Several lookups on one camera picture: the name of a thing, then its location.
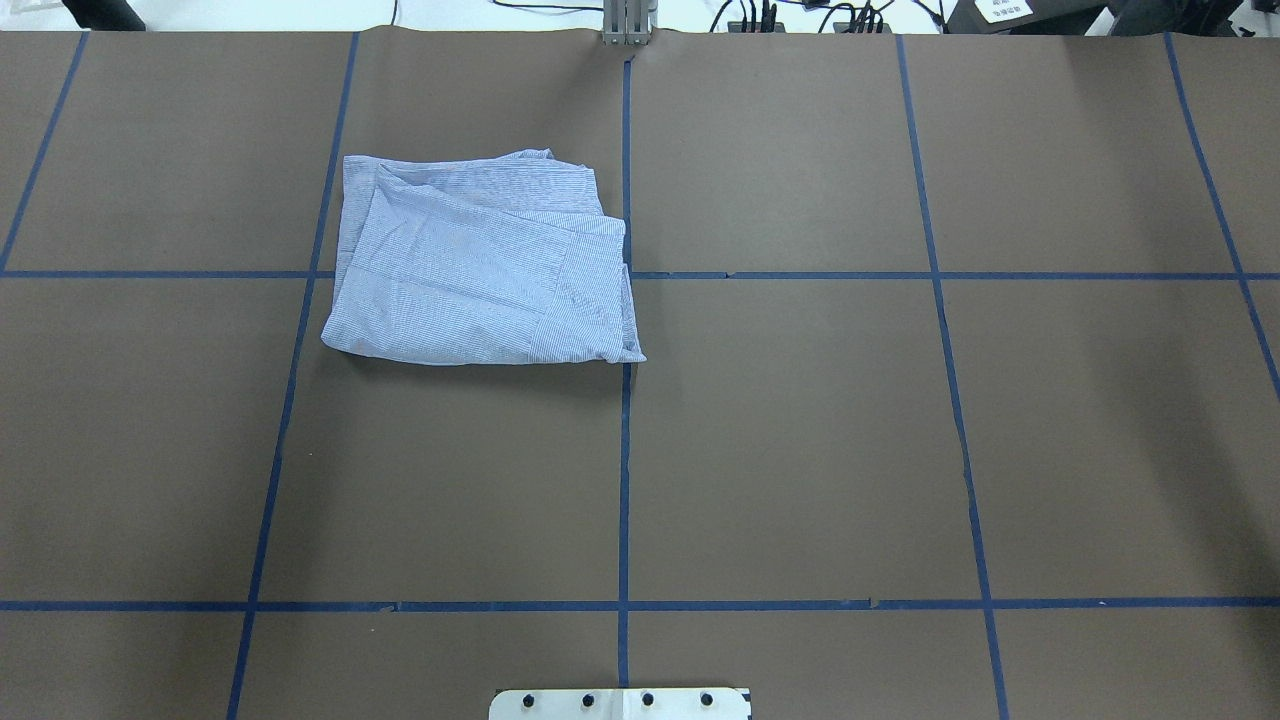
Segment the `light blue striped shirt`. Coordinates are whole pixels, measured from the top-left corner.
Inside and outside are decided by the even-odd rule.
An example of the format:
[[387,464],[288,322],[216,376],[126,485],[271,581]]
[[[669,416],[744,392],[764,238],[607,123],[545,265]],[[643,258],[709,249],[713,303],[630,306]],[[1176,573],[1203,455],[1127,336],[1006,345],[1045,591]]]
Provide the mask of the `light blue striped shirt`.
[[426,366],[643,363],[625,222],[596,173],[527,149],[349,155],[325,346]]

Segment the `aluminium frame post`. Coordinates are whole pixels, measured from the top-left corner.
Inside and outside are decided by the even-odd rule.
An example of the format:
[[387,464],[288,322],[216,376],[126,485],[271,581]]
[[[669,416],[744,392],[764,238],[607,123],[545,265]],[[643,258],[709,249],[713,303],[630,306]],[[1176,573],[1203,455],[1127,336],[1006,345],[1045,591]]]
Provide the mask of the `aluminium frame post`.
[[607,46],[646,45],[658,8],[653,0],[602,1],[602,41]]

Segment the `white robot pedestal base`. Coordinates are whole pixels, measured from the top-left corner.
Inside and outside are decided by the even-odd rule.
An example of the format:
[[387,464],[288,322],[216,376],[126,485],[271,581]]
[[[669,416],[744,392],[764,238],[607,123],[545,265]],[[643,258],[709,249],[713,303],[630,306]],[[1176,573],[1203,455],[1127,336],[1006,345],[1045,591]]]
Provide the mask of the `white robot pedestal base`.
[[750,691],[731,687],[511,689],[489,719],[751,719]]

